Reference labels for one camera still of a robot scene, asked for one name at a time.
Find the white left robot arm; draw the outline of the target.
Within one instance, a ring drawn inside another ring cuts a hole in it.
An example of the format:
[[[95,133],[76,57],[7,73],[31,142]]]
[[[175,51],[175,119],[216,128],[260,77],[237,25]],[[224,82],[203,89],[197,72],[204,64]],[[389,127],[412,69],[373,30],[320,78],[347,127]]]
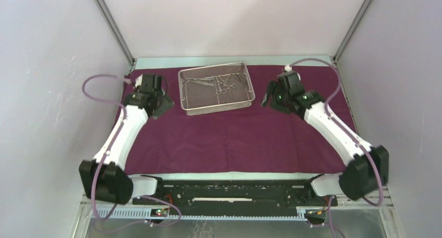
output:
[[[125,171],[127,159],[133,144],[148,120],[157,119],[174,106],[167,95],[167,82],[157,74],[142,74],[133,82],[122,78],[133,86],[121,102],[94,97],[82,92],[90,99],[115,104],[120,108],[119,116],[107,140],[90,160],[83,160],[79,166],[80,178],[86,196],[92,201],[127,204],[136,197],[144,196],[152,205],[158,205],[165,198],[165,191],[158,187],[160,178],[145,174],[128,175]]]

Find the magenta surgical wrap cloth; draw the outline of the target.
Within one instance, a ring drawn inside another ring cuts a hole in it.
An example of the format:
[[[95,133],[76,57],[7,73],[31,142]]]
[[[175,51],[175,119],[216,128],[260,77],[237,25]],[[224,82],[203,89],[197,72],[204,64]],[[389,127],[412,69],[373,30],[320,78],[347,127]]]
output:
[[[345,165],[330,144],[296,115],[262,107],[282,66],[249,66],[255,100],[247,108],[188,116],[180,106],[178,68],[163,76],[174,107],[142,128],[127,158],[128,174],[336,173]]]

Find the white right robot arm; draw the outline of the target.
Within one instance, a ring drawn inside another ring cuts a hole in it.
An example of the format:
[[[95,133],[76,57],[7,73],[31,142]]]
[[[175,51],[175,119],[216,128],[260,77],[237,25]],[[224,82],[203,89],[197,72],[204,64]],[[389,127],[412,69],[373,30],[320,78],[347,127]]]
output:
[[[261,105],[297,115],[332,146],[345,165],[343,172],[320,174],[307,181],[303,199],[308,205],[316,206],[324,196],[337,194],[356,201],[375,190],[381,191],[388,183],[388,150],[358,136],[331,110],[323,96],[304,89],[297,72],[284,72],[269,81]]]

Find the metal mesh instrument tray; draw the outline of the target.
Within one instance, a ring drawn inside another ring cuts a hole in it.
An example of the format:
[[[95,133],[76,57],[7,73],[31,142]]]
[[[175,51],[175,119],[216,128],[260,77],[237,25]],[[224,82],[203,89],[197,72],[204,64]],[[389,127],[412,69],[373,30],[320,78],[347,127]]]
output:
[[[180,105],[188,116],[246,108],[255,100],[243,62],[182,69],[178,83]]]

